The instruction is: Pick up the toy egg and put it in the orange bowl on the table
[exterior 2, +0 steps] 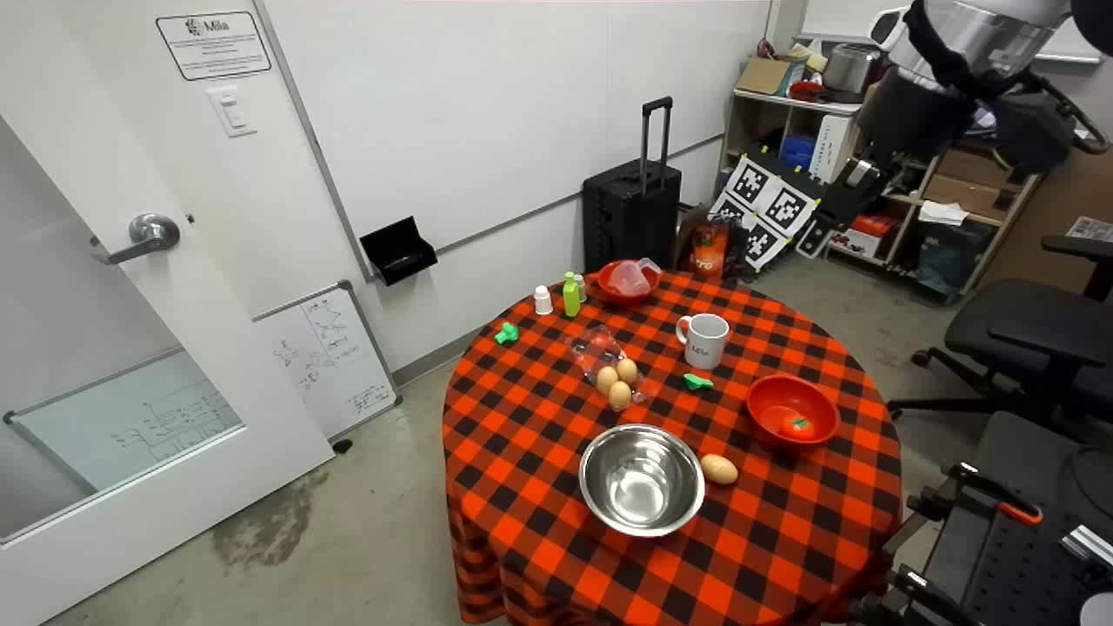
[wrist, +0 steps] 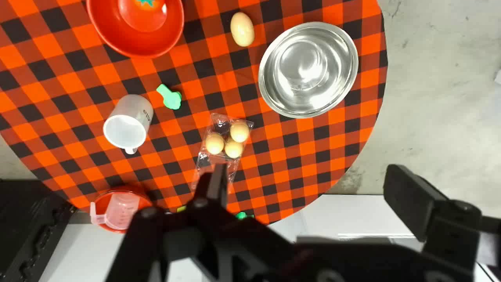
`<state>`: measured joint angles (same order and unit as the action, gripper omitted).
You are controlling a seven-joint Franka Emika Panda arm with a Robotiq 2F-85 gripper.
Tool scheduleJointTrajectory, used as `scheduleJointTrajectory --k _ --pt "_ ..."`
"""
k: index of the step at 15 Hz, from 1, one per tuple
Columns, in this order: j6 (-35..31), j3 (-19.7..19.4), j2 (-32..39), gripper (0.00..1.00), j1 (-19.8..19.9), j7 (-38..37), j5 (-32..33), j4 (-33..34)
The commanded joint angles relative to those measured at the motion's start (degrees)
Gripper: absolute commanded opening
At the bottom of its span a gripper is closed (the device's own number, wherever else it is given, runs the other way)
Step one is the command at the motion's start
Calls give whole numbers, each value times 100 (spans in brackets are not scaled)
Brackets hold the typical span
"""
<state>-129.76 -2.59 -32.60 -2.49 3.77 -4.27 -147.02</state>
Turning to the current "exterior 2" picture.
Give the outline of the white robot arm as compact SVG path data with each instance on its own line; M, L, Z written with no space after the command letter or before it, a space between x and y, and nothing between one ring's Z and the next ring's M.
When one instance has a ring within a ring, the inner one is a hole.
M875 35L888 74L859 109L861 161L880 173L928 161L982 112L1013 170L1055 170L1070 149L1107 154L1087 114L1033 71L1064 23L1113 53L1113 0L909 0Z

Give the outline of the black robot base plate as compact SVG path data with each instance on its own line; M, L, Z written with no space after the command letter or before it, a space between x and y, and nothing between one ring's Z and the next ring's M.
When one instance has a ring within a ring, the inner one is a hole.
M953 507L880 548L856 626L1113 626L1113 448L994 414L963 461L1043 507L1037 528Z

